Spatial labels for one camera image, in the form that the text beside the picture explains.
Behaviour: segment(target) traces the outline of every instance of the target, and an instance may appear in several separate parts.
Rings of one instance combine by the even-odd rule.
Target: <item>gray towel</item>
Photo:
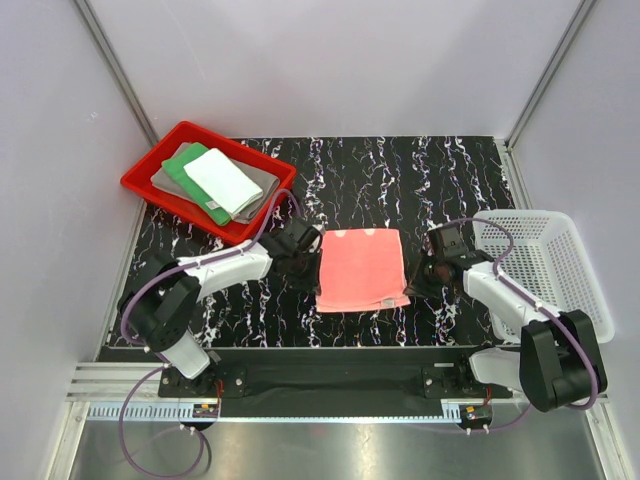
[[[189,145],[189,143],[183,143],[180,145],[174,156],[179,155]],[[265,172],[264,170],[260,170],[259,168],[238,162],[237,160],[231,159],[231,161],[264,192],[264,195],[261,198],[247,205],[234,219],[235,222],[248,224],[251,223],[264,204],[271,200],[271,196],[276,191],[276,188],[278,188],[280,180],[275,175]],[[175,195],[176,197],[180,197],[190,202],[192,201],[187,192],[185,192],[180,185],[174,182],[162,167],[151,177],[151,184],[158,190],[162,190],[163,192],[170,193],[171,195]],[[218,207],[218,205],[213,201],[209,202],[207,206],[212,209]]]

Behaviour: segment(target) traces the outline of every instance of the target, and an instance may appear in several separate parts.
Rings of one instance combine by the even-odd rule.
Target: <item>gray floor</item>
[[[497,406],[496,424],[516,414]],[[130,450],[166,423],[127,423]],[[375,479],[603,479],[584,414],[567,409],[541,414],[502,433],[467,438],[451,425],[229,424],[206,431],[210,469],[191,478],[278,480]],[[136,460],[157,474],[189,466],[197,441],[176,432],[144,448]],[[122,462],[115,422],[89,422],[71,478],[145,478]],[[203,472],[206,460],[197,472]]]

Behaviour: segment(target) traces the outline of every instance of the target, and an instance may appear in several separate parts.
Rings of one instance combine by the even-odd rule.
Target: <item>black and white marble table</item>
[[[306,217],[327,229],[400,230],[407,277],[430,226],[482,209],[513,208],[491,137],[273,138],[243,141],[294,164]],[[291,212],[283,204],[274,225]],[[472,228],[464,228],[471,242]],[[201,255],[222,248],[166,211],[148,206],[129,278],[154,253]],[[233,286],[198,305],[191,329],[205,347],[475,345],[496,342],[487,310],[443,289],[404,308],[319,314],[315,297],[278,278]],[[118,323],[109,346],[126,346]]]

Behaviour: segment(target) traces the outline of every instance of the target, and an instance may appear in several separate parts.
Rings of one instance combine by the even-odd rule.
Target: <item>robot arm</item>
[[[522,391],[544,412],[589,396],[591,377],[567,338],[543,314],[546,310],[560,320],[586,353],[596,373],[598,392],[606,389],[593,324],[584,312],[562,312],[526,292],[504,272],[498,278],[493,259],[480,250],[470,251],[456,225],[433,229],[428,235],[434,255],[423,252],[407,293],[430,296],[439,293],[443,285],[454,286],[482,302],[521,339],[519,352],[494,347],[471,355],[469,364],[478,382]]]
[[[158,275],[176,267],[146,292],[133,307],[129,325],[152,351],[175,366],[187,379],[201,377],[211,358],[188,330],[196,303],[212,293],[270,273],[286,278],[294,287],[319,292],[322,231],[294,218],[284,230],[262,235],[228,249],[198,257],[152,257],[125,289],[118,310],[122,313],[136,292]]]

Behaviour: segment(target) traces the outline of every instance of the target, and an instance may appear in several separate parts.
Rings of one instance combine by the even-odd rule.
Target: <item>green towel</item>
[[[184,166],[192,162],[196,158],[204,155],[209,149],[201,143],[193,143],[180,155],[170,158],[162,162],[162,168],[174,182],[180,185],[185,192],[193,199],[193,201],[209,215],[214,222],[220,226],[224,226],[231,221],[231,217],[224,209],[218,207],[211,209],[207,206],[212,198],[202,190],[196,182],[189,178],[184,171]]]

